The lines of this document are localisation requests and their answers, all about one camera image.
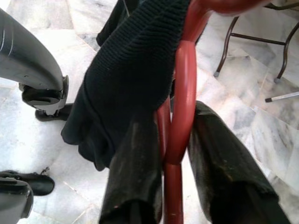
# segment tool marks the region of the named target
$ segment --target dirty black fabric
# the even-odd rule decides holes
[[[102,45],[62,130],[98,170],[109,167],[132,115],[170,93],[189,0],[146,0]]]
[[[285,220],[278,206],[278,196],[247,148],[221,118],[202,102],[196,105],[188,153],[202,209],[213,223],[235,223],[231,220],[234,218],[233,206],[229,205],[235,204],[234,199],[240,199],[236,197],[236,192],[240,191],[239,195],[244,195],[248,188],[257,192],[257,198],[274,201],[275,209],[281,212],[281,218]]]
[[[159,223],[161,170],[153,113],[137,112],[111,161],[100,223]]]

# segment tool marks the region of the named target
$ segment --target metal chair leg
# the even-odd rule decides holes
[[[235,17],[232,21],[232,23],[230,24],[229,28],[228,28],[228,33],[226,34],[226,38],[225,38],[225,42],[224,42],[224,49],[223,49],[223,53],[222,53],[222,58],[221,58],[221,61],[218,65],[218,68],[216,70],[216,72],[214,73],[214,77],[218,77],[219,76],[219,73],[220,73],[220,70],[221,68],[223,67],[223,64],[225,62],[225,59],[226,59],[226,56],[228,54],[228,44],[229,44],[229,39],[230,39],[230,35],[233,31],[233,28],[235,26],[235,24],[237,23],[238,21],[238,16]]]
[[[274,79],[275,83],[279,83],[280,82],[280,78],[282,77],[283,73],[285,72],[287,63],[288,63],[288,49],[289,49],[289,44],[290,41],[292,39],[292,37],[294,36],[295,32],[299,29],[299,22],[296,24],[296,26],[293,28],[293,30],[290,32],[288,38],[286,39],[285,42],[285,47],[284,47],[284,61],[281,67],[281,70],[277,76],[277,78]]]

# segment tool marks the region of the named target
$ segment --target red metal tube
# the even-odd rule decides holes
[[[166,146],[168,141],[168,133],[170,129],[170,98],[168,97],[165,102],[157,110],[157,123],[159,129],[159,139],[160,139],[160,154],[161,160],[163,161]]]
[[[196,42],[202,34],[211,11],[199,0],[191,0],[185,18],[182,40]]]
[[[181,163],[189,141],[196,100],[196,53],[190,41],[181,41],[176,52],[174,111],[165,162]]]
[[[164,223],[184,223],[181,165],[164,165]]]
[[[197,0],[207,8],[224,15],[237,15],[251,8],[266,5],[270,0]]]

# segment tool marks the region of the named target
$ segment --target floor tile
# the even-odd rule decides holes
[[[18,224],[64,224],[52,218],[42,216],[34,211],[31,211],[28,218],[20,219]]]
[[[78,153],[78,147],[72,146],[62,150],[50,170],[53,178],[63,180],[90,203],[101,208],[108,180],[108,169],[97,171],[92,162],[85,160]]]
[[[10,95],[12,89],[0,87],[0,98],[6,98]]]
[[[15,81],[0,77],[0,88],[14,89],[17,85]]]
[[[255,152],[255,148],[254,148],[254,140],[253,140],[251,131],[249,131],[246,139],[243,140],[242,143],[246,146],[246,148],[250,152],[251,156],[257,161],[256,152]]]
[[[183,204],[184,223],[186,224],[209,224],[201,209],[194,175],[191,169],[188,153],[182,161],[183,175]]]
[[[271,67],[271,71],[278,76],[281,67],[283,64],[283,57],[282,53],[279,58],[277,58]],[[283,73],[283,78],[290,81],[296,86],[299,86],[299,76],[298,76],[298,68],[299,68],[299,51],[298,54],[294,55],[292,53],[288,53],[288,60],[287,60],[287,66],[285,68],[285,71]]]
[[[299,223],[299,192],[290,188],[286,183],[281,179],[275,178],[271,182],[273,188],[280,198],[280,206],[286,213],[292,224]]]
[[[12,0],[7,12],[29,30],[73,29],[66,0]]]
[[[266,43],[248,42],[242,45],[242,49],[265,66],[269,66],[276,59],[275,52]]]
[[[104,27],[116,0],[68,0],[78,34],[98,33]]]
[[[240,141],[247,139],[256,115],[250,107],[238,97],[230,96],[225,99],[217,113]]]
[[[267,70],[250,56],[228,57],[217,80],[250,106],[259,95]]]
[[[272,174],[272,171],[258,160],[256,160],[256,164],[261,169],[265,177],[269,178],[269,176]]]
[[[196,100],[205,103],[215,112],[223,105],[225,99],[230,97],[230,93],[214,77],[208,77],[202,88],[197,90]]]
[[[96,52],[74,30],[40,30],[34,32],[60,66],[63,76],[69,76],[68,103],[73,103],[85,72]]]
[[[85,45],[85,42],[76,35],[73,29],[39,29],[32,33],[54,57],[58,51],[66,51],[71,47]]]
[[[251,133],[257,159],[284,180],[298,131],[257,109]]]
[[[0,1],[0,8],[3,9],[4,11],[6,11],[10,2],[11,2],[11,0]]]
[[[21,100],[18,89],[0,105],[0,115],[0,154],[6,158],[0,170],[41,172],[65,147],[60,136],[64,122],[38,121],[35,109]]]
[[[99,51],[100,46],[98,45],[97,41],[96,41],[96,37],[97,37],[97,33],[96,34],[79,34],[78,36],[84,40],[86,43],[88,43],[89,46],[91,46],[95,51]]]
[[[275,77],[276,74],[269,69],[266,79],[260,89],[260,94],[252,103],[251,107],[258,106],[272,116],[284,121],[296,129],[299,129],[298,97],[277,100],[270,103],[265,102],[266,98],[277,97],[299,91],[299,86],[292,84],[285,78],[281,79],[281,83],[274,83],[273,80]]]
[[[34,198],[33,211],[64,224],[72,224],[89,206],[89,202],[65,183],[55,180],[53,192]]]
[[[299,192],[299,133],[294,143],[294,150],[286,173],[285,182]]]
[[[220,61],[223,44],[224,39],[218,36],[217,30],[209,25],[206,26],[196,45],[198,66],[213,74]]]
[[[73,224],[96,224],[99,221],[100,210],[96,207],[88,208]]]

